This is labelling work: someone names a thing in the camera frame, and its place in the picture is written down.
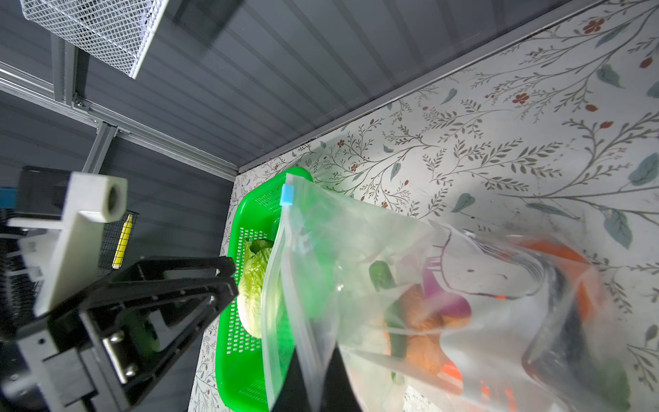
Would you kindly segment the green plastic basket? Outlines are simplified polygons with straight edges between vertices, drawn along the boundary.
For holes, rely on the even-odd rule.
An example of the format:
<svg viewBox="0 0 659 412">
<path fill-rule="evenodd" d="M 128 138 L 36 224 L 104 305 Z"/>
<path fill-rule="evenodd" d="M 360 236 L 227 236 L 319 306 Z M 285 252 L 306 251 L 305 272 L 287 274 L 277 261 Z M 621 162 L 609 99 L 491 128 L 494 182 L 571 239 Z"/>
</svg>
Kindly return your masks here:
<svg viewBox="0 0 659 412">
<path fill-rule="evenodd" d="M 267 411 L 261 334 L 261 295 L 272 244 L 281 219 L 282 187 L 288 175 L 313 181 L 304 168 L 278 173 L 249 192 L 231 225 L 228 257 L 239 296 L 219 320 L 216 384 L 223 403 L 233 411 Z"/>
</svg>

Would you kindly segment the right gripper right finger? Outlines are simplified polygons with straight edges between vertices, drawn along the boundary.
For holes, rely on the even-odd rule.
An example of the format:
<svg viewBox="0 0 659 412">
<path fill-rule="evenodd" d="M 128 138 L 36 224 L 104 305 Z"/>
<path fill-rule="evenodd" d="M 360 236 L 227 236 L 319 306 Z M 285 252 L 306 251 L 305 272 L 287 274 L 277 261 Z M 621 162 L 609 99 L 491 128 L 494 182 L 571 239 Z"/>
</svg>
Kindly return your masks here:
<svg viewBox="0 0 659 412">
<path fill-rule="evenodd" d="M 362 412 L 338 347 L 334 348 L 325 375 L 320 411 Z"/>
</svg>

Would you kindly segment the napa cabbage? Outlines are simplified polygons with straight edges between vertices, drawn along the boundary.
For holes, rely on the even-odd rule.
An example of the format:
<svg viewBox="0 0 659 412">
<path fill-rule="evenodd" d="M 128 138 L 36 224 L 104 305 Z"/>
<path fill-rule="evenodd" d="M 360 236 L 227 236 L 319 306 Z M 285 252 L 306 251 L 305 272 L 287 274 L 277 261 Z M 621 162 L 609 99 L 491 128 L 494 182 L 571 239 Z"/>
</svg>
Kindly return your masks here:
<svg viewBox="0 0 659 412">
<path fill-rule="evenodd" d="M 262 338 L 262 295 L 273 246 L 274 242 L 267 239 L 245 242 L 237 309 L 243 328 L 256 339 Z"/>
</svg>

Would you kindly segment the purple eggplant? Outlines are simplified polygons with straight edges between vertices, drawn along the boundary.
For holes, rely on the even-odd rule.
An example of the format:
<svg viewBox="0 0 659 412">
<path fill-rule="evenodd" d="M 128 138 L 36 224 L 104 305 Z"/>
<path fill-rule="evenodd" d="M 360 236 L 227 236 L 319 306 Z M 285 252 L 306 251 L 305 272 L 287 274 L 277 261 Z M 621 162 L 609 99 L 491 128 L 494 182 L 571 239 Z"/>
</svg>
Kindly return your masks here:
<svg viewBox="0 0 659 412">
<path fill-rule="evenodd" d="M 471 307 L 467 300 L 461 295 L 442 288 L 434 273 L 427 267 L 423 268 L 422 281 L 425 298 L 436 305 L 436 309 L 442 316 L 452 319 L 469 319 L 471 317 Z"/>
</svg>

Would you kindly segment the red tomato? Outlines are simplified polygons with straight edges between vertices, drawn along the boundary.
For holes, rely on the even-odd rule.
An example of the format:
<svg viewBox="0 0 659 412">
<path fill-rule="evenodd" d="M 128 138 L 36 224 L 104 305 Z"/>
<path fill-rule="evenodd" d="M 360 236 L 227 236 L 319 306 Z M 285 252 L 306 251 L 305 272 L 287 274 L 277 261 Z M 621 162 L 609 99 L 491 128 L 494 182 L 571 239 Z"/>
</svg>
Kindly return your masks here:
<svg viewBox="0 0 659 412">
<path fill-rule="evenodd" d="M 604 286 L 594 265 L 580 253 L 556 238 L 522 236 L 513 238 L 511 242 L 548 255 L 556 262 L 571 287 L 576 290 L 580 319 L 590 322 L 600 313 L 606 300 Z"/>
</svg>

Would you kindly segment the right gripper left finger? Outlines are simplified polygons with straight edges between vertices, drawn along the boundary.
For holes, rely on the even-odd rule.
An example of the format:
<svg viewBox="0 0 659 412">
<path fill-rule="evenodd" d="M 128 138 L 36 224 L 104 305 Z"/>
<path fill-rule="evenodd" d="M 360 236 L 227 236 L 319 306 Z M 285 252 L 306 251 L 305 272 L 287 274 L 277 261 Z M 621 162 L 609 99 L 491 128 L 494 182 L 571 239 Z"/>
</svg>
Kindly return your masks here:
<svg viewBox="0 0 659 412">
<path fill-rule="evenodd" d="M 297 350 L 293 351 L 283 387 L 274 406 L 270 410 L 272 412 L 312 411 L 307 396 L 307 389 L 305 389 Z"/>
</svg>

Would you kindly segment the clear zip top bag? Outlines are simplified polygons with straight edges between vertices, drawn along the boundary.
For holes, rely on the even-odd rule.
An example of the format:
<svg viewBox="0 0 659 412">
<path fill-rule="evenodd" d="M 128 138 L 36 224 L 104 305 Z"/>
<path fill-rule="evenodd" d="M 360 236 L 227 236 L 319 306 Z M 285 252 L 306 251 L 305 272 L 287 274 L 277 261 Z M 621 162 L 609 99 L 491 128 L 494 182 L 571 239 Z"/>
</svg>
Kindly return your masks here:
<svg viewBox="0 0 659 412">
<path fill-rule="evenodd" d="M 476 235 L 281 187 L 262 327 L 272 411 L 628 411 L 597 270 L 555 239 Z"/>
</svg>

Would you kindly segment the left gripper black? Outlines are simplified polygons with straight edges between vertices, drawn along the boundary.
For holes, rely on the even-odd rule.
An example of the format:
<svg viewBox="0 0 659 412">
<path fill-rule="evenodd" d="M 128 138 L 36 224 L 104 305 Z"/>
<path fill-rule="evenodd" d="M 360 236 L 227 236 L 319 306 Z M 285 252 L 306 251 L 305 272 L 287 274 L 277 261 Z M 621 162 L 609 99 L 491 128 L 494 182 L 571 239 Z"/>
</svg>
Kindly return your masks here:
<svg viewBox="0 0 659 412">
<path fill-rule="evenodd" d="M 230 257 L 153 257 L 1 341 L 1 410 L 130 411 L 238 297 Z"/>
</svg>

